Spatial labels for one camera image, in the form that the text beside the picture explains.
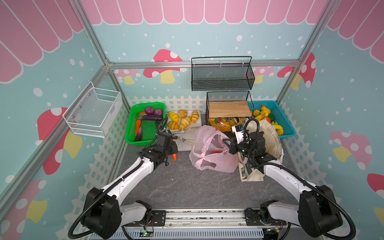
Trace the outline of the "pink plastic grocery bag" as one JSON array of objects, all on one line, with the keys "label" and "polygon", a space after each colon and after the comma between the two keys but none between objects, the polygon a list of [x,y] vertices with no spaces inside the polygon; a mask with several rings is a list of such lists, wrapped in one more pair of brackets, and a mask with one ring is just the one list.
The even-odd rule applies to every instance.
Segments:
[{"label": "pink plastic grocery bag", "polygon": [[229,148],[223,143],[226,138],[224,133],[214,127],[200,127],[195,132],[195,142],[189,154],[192,165],[200,171],[234,172],[238,167],[239,158],[229,153]]}]

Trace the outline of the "canvas tote bag leaf print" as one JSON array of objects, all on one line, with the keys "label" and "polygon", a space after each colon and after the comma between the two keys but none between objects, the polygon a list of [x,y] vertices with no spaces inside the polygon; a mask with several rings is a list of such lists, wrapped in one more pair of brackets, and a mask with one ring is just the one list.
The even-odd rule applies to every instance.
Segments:
[{"label": "canvas tote bag leaf print", "polygon": [[[280,164],[283,162],[284,151],[282,148],[281,141],[279,139],[275,126],[270,124],[267,120],[261,120],[259,122],[260,129],[256,136],[257,148],[252,150],[255,153],[255,157],[263,160],[267,159],[267,154],[271,155]],[[239,158],[239,173],[242,182],[262,182],[264,180],[264,174],[259,170],[255,169],[247,157],[244,157],[241,153],[238,153]]]}]

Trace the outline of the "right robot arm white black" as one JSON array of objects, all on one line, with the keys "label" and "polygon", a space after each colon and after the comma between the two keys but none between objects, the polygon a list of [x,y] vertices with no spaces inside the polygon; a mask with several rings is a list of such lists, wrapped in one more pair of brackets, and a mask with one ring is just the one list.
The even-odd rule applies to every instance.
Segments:
[{"label": "right robot arm white black", "polygon": [[256,119],[249,119],[244,127],[233,129],[233,138],[223,139],[233,155],[247,158],[252,168],[272,178],[298,201],[297,205],[271,200],[261,204],[258,219],[264,225],[285,221],[301,227],[309,236],[325,236],[333,240],[352,240],[357,234],[349,214],[336,202],[333,191],[317,186],[298,176],[267,153],[264,132]]}]

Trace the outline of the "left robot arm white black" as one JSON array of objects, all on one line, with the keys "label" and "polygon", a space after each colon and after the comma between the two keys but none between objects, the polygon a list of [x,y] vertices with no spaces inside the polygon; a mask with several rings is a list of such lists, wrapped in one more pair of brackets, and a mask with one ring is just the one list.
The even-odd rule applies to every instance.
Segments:
[{"label": "left robot arm white black", "polygon": [[161,164],[167,164],[169,156],[178,153],[176,136],[166,130],[167,120],[168,117],[164,117],[157,122],[156,137],[137,154],[137,160],[125,172],[101,189],[92,188],[87,193],[83,212],[68,231],[69,239],[97,234],[107,240],[129,223],[150,222],[150,205],[143,201],[123,205],[123,201],[141,180]]}]

